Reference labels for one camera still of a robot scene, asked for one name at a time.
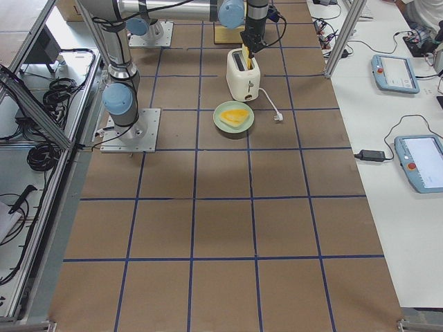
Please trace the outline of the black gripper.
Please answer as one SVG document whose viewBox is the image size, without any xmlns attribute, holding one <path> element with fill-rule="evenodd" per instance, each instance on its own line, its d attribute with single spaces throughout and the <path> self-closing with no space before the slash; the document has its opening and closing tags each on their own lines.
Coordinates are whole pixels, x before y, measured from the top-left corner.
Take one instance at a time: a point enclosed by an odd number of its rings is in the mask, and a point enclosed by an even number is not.
<svg viewBox="0 0 443 332">
<path fill-rule="evenodd" d="M 264 48 L 264 34 L 268 16 L 268 0 L 247 0 L 244 30 L 241 32 L 243 45 L 248 48 L 248 58 Z"/>
</svg>

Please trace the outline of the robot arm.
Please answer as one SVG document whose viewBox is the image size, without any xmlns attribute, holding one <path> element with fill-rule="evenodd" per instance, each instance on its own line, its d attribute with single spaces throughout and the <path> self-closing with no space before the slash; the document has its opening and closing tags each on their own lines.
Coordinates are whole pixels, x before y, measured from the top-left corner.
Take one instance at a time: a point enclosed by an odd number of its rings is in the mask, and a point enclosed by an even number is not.
<svg viewBox="0 0 443 332">
<path fill-rule="evenodd" d="M 255 54 L 268 44 L 264 40 L 269 17 L 268 1 L 81 1 L 93 23 L 102 29 L 113 80 L 128 82 L 138 76 L 125 31 L 136 34 L 133 22 L 155 19 L 218 22 L 227 29 L 243 26 L 242 47 L 228 54 L 226 80 L 239 102 L 254 100 L 260 89 L 260 69 Z"/>
<path fill-rule="evenodd" d="M 126 22 L 126 29 L 132 35 L 144 39 L 159 39 L 164 35 L 161 22 L 157 19 L 146 21 L 141 18 L 132 18 Z"/>
</svg>

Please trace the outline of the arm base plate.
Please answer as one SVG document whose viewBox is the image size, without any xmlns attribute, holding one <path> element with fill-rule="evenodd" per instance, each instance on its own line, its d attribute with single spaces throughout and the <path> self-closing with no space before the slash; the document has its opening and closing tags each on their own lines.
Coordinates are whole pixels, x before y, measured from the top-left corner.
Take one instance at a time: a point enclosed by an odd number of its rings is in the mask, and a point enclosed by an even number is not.
<svg viewBox="0 0 443 332">
<path fill-rule="evenodd" d="M 167 48 L 172 42 L 174 23 L 156 21 L 148 24 L 142 19 L 135 19 L 127 24 L 130 34 L 130 48 Z"/>
<path fill-rule="evenodd" d="M 100 145 L 103 153 L 140 153 L 155 152 L 158 137 L 160 109 L 141 109 L 138 112 L 137 123 L 124 135 L 125 130 L 115 126 L 111 116 L 108 116 L 107 126 L 114 127 L 104 134 L 104 143 Z"/>
</svg>

